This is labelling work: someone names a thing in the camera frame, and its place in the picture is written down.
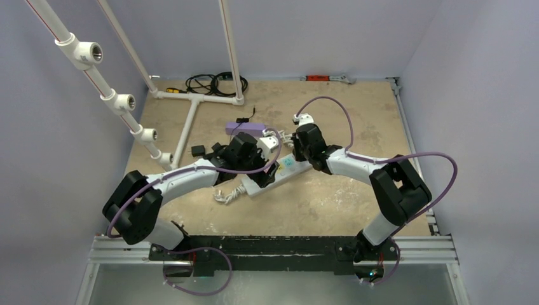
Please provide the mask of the white power strip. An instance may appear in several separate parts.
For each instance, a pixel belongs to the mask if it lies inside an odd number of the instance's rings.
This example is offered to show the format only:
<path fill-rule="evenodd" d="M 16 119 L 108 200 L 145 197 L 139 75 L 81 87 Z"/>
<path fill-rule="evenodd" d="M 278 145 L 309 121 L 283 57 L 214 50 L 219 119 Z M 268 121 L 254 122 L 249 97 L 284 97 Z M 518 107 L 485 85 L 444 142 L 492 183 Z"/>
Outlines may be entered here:
<path fill-rule="evenodd" d="M 312 165 L 308 161 L 296 161 L 292 153 L 280 158 L 278 163 L 279 167 L 275 173 L 275 181 L 268 184 L 264 188 L 259 187 L 248 177 L 243 177 L 240 185 L 243 187 L 245 194 L 250 197 L 257 196 L 286 183 L 288 180 L 301 173 L 312 169 Z"/>

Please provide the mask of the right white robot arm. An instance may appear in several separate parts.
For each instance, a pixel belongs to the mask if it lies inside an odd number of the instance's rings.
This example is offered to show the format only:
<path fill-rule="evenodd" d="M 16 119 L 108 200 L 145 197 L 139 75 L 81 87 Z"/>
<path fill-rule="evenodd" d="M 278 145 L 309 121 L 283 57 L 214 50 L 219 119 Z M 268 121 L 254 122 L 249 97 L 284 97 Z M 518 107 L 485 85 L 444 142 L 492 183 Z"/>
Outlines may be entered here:
<path fill-rule="evenodd" d="M 421 208 L 432 200 L 432 194 L 411 162 L 381 164 L 367 161 L 365 156 L 348 154 L 344 147 L 325 143 L 314 123 L 298 126 L 292 134 L 294 157 L 308 161 L 319 172 L 339 175 L 372 187 L 379 214 L 357 236 L 358 253 L 371 259 L 380 253 L 382 243 Z"/>

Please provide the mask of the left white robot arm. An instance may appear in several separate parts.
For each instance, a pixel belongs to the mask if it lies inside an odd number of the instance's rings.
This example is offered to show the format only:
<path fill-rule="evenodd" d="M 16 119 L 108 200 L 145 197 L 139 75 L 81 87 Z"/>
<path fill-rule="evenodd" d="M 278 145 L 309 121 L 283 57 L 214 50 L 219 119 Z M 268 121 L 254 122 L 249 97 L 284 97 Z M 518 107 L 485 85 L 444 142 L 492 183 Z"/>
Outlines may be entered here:
<path fill-rule="evenodd" d="M 240 132 L 226 145 L 215 143 L 210 153 L 190 165 L 152 175 L 128 172 L 102 209 L 109 221 L 107 237 L 122 238 L 128 245 L 150 242 L 164 248 L 172 259 L 185 258 L 188 234 L 180 225 L 160 219 L 161 208 L 240 174 L 266 187 L 275 181 L 281 148 L 282 141 L 274 130 L 264 131 L 259 138 Z"/>

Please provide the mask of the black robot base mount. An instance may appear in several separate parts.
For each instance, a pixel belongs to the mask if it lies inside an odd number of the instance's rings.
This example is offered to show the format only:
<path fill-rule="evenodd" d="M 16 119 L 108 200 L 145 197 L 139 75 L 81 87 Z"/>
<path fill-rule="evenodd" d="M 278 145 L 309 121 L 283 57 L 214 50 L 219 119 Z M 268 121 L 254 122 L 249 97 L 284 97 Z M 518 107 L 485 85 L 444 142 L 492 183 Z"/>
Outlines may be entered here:
<path fill-rule="evenodd" d="M 357 236 L 188 235 L 186 245 L 176 250 L 151 243 L 149 258 L 184 261 L 184 274 L 193 276 L 213 276 L 216 271 L 321 271 L 370 280 L 383 277 L 384 262 L 400 258 L 394 239 L 372 248 Z"/>

